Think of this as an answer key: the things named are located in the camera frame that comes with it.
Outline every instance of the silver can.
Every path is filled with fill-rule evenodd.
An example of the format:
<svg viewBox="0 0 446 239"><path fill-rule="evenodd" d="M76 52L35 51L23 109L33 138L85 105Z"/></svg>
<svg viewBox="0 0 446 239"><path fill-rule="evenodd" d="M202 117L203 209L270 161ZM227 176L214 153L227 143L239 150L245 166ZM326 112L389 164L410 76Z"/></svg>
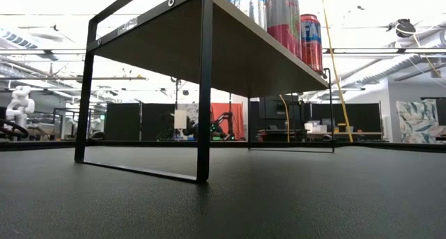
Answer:
<svg viewBox="0 0 446 239"><path fill-rule="evenodd" d="M265 0L231 0L231 3L266 30Z"/></svg>
<svg viewBox="0 0 446 239"><path fill-rule="evenodd" d="M291 53L302 58L298 0L266 0L267 31Z"/></svg>

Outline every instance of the red can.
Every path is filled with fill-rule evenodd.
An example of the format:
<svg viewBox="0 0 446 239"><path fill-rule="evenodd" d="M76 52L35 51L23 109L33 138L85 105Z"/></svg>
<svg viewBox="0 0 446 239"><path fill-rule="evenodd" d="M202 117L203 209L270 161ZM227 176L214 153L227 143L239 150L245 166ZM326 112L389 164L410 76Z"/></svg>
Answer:
<svg viewBox="0 0 446 239"><path fill-rule="evenodd" d="M299 59L300 13L298 0L266 0L268 33Z"/></svg>
<svg viewBox="0 0 446 239"><path fill-rule="evenodd" d="M302 61L316 72L322 73L321 24L317 16L304 14L300 16Z"/></svg>

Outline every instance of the aluminum can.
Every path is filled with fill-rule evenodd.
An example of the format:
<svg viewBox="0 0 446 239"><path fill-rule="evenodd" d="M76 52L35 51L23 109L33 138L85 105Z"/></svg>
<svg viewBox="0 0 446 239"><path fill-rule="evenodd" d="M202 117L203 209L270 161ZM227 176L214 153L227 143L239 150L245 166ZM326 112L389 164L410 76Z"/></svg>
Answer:
<svg viewBox="0 0 446 239"><path fill-rule="evenodd" d="M266 29L265 0L231 0L231 3L261 28Z"/></svg>
<svg viewBox="0 0 446 239"><path fill-rule="evenodd" d="M300 16L302 36L302 61L316 72L322 73L321 24L317 16L304 14Z"/></svg>
<svg viewBox="0 0 446 239"><path fill-rule="evenodd" d="M298 0L266 0L266 24L270 35L302 59Z"/></svg>

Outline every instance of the floor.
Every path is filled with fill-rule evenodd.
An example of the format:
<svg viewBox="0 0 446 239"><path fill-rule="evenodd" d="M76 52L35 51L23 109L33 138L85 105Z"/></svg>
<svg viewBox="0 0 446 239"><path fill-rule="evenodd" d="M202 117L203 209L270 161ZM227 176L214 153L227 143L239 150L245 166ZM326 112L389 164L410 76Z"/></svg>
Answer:
<svg viewBox="0 0 446 239"><path fill-rule="evenodd" d="M193 148L90 147L90 160L195 172ZM446 155L211 150L208 184L0 153L0 238L444 238Z"/></svg>

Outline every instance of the shelf underside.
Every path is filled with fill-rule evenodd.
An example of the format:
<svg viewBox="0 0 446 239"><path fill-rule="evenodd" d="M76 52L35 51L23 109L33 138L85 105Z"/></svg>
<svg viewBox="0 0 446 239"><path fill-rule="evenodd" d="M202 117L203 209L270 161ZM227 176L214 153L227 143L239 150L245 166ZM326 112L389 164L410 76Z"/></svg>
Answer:
<svg viewBox="0 0 446 239"><path fill-rule="evenodd" d="M327 88L320 75L229 1L214 0L213 10L213 88L251 98ZM201 0L176 0L173 8L163 3L139 16L133 29L121 35L115 30L102 40L89 51L199 83Z"/></svg>

